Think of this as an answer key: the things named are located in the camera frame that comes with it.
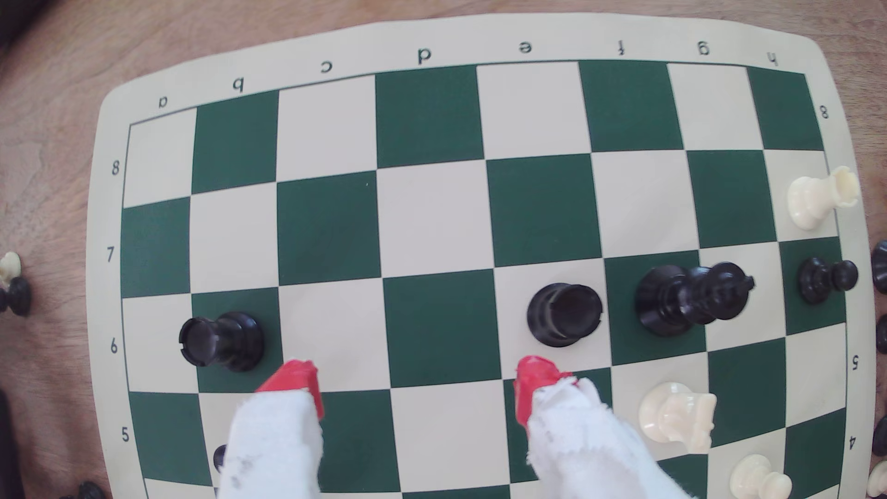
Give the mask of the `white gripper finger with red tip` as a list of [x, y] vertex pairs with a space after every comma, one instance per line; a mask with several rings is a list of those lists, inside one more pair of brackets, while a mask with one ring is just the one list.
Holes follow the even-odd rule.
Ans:
[[546, 498], [691, 498], [590, 379], [528, 355], [517, 364], [515, 394], [527, 463]]
[[320, 498], [323, 416], [315, 364], [285, 362], [232, 418], [218, 498]]

